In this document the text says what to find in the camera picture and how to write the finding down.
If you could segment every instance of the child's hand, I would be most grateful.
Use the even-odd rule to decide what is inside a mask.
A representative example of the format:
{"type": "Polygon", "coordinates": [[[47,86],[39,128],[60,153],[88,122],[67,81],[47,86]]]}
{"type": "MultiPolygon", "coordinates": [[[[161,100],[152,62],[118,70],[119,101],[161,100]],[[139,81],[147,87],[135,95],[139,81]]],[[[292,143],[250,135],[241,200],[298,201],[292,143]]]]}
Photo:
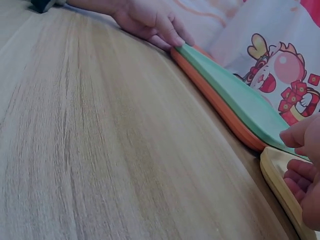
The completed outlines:
{"type": "Polygon", "coordinates": [[[165,51],[185,42],[194,45],[183,23],[161,0],[126,0],[112,17],[125,31],[165,51]]]}
{"type": "Polygon", "coordinates": [[[293,159],[284,181],[302,207],[306,226],[320,231],[320,115],[311,116],[280,134],[283,142],[312,162],[293,159]]]}

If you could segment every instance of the cartoon character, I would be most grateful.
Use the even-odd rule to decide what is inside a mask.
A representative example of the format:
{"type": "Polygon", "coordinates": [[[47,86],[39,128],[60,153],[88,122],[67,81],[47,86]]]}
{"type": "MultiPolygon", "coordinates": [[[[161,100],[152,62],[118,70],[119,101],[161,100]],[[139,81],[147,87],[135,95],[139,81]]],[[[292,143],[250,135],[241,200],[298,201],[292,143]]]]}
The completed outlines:
{"type": "MultiPolygon", "coordinates": [[[[247,52],[256,63],[244,77],[235,75],[264,94],[276,92],[279,85],[282,99],[278,111],[289,125],[311,116],[319,103],[320,93],[304,82],[307,71],[303,56],[291,43],[286,46],[280,42],[278,46],[270,45],[268,48],[265,39],[257,33],[252,36],[251,42],[247,52]]],[[[308,83],[317,86],[319,80],[311,74],[308,83]]]]}

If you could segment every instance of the wooden table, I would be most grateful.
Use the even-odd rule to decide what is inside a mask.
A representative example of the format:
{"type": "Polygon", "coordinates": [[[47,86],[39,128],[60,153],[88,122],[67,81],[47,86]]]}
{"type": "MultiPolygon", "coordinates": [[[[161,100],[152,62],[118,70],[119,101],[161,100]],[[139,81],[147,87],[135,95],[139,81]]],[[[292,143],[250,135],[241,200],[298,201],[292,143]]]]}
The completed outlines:
{"type": "Polygon", "coordinates": [[[294,240],[259,159],[165,54],[0,1],[1,240],[294,240]]]}

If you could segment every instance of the finger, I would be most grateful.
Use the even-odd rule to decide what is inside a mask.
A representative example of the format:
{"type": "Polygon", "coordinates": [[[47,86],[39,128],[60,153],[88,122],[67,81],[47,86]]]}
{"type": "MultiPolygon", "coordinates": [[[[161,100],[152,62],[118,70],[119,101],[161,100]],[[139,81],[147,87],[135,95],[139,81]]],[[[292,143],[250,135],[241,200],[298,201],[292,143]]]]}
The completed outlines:
{"type": "Polygon", "coordinates": [[[310,183],[314,182],[318,172],[316,167],[312,163],[297,159],[292,159],[291,161],[289,161],[287,164],[287,169],[288,172],[290,171],[290,173],[288,174],[291,174],[293,176],[294,173],[296,173],[298,176],[308,180],[310,183]]]}
{"type": "Polygon", "coordinates": [[[155,28],[163,35],[168,44],[174,47],[180,47],[185,44],[185,41],[178,35],[175,27],[166,15],[158,13],[155,28]]]}
{"type": "Polygon", "coordinates": [[[311,194],[302,201],[302,219],[304,224],[314,230],[320,231],[320,184],[314,186],[311,194]]]}
{"type": "Polygon", "coordinates": [[[310,123],[305,131],[304,148],[307,157],[320,171],[320,117],[318,114],[315,116],[317,118],[310,123]]]}
{"type": "Polygon", "coordinates": [[[292,194],[294,195],[297,202],[301,204],[303,199],[306,196],[306,193],[302,191],[302,189],[298,186],[298,184],[295,181],[293,181],[291,178],[285,178],[284,181],[288,186],[288,188],[290,189],[290,191],[292,192],[292,194]]]}
{"type": "Polygon", "coordinates": [[[307,189],[307,193],[306,193],[305,196],[308,196],[308,195],[312,194],[312,191],[314,190],[314,188],[315,188],[315,184],[311,183],[310,186],[307,189]]]}
{"type": "Polygon", "coordinates": [[[137,35],[140,36],[140,38],[144,39],[144,40],[148,40],[149,38],[151,38],[152,36],[157,34],[157,29],[153,28],[153,27],[148,27],[145,26],[144,28],[142,28],[137,35]]]}
{"type": "Polygon", "coordinates": [[[163,41],[166,41],[165,37],[161,34],[161,33],[157,33],[157,35],[163,40],[163,41]]]}
{"type": "Polygon", "coordinates": [[[304,146],[298,147],[294,149],[295,153],[300,155],[300,156],[306,156],[306,149],[304,146]]]}
{"type": "Polygon", "coordinates": [[[320,182],[320,171],[315,175],[313,182],[318,184],[320,182]]]}
{"type": "Polygon", "coordinates": [[[308,179],[304,178],[300,174],[290,169],[284,174],[284,178],[293,180],[299,186],[299,188],[305,193],[307,192],[309,186],[312,183],[308,179]]]}
{"type": "Polygon", "coordinates": [[[148,42],[152,45],[155,45],[156,47],[168,52],[171,49],[171,45],[169,45],[167,42],[165,42],[161,37],[158,35],[154,35],[151,38],[148,39],[148,42]]]}
{"type": "Polygon", "coordinates": [[[174,13],[168,15],[169,20],[171,21],[174,29],[179,34],[179,36],[190,46],[195,45],[195,40],[191,34],[186,30],[182,21],[176,17],[174,13]]]}
{"type": "Polygon", "coordinates": [[[305,145],[305,132],[309,125],[318,117],[315,114],[300,122],[295,123],[287,130],[280,133],[280,138],[289,148],[300,148],[305,145]]]}

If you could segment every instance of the dark object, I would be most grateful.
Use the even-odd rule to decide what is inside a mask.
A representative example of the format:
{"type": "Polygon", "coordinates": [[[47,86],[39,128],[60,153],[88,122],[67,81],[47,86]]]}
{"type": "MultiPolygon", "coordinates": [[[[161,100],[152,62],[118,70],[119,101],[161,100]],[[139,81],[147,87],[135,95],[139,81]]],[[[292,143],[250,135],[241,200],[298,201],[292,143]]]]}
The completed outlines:
{"type": "Polygon", "coordinates": [[[31,0],[31,3],[40,14],[43,14],[56,3],[56,0],[31,0]]]}

